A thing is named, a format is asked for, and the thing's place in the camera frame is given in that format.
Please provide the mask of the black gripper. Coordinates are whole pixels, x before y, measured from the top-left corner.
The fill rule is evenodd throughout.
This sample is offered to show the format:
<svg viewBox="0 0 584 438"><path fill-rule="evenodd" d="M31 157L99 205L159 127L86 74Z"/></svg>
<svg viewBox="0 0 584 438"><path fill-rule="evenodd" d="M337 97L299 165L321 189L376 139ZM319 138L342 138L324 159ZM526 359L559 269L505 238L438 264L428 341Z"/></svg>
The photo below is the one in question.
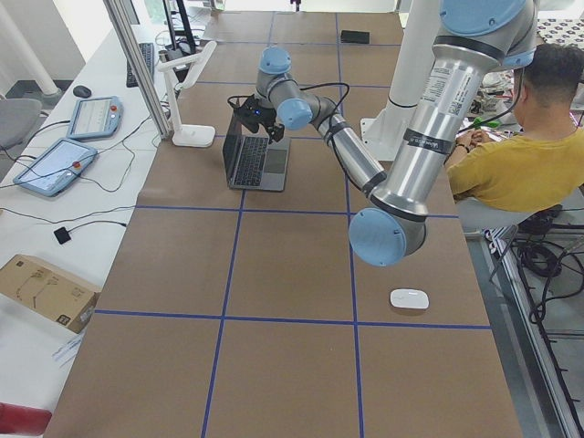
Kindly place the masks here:
<svg viewBox="0 0 584 438"><path fill-rule="evenodd" d="M268 143L281 141L284 138L285 127L276 122L276 111L272 108L258 106L255 110L257 123L262 125L268 135Z"/></svg>

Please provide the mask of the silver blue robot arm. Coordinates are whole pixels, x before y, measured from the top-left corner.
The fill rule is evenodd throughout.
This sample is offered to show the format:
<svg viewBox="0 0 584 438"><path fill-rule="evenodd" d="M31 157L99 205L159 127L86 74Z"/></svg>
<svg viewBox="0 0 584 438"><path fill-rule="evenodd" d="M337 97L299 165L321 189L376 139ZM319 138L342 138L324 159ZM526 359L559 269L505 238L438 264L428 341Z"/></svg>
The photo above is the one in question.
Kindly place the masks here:
<svg viewBox="0 0 584 438"><path fill-rule="evenodd" d="M417 251L426 236L427 197L463 119L492 71L521 68L533 58L536 1L416 1L401 57L419 94L384 168L325 98L299 88L282 47L262 52L255 94L287 129L314 127L370 206L349 225L353 251L373 266L390 266Z"/></svg>

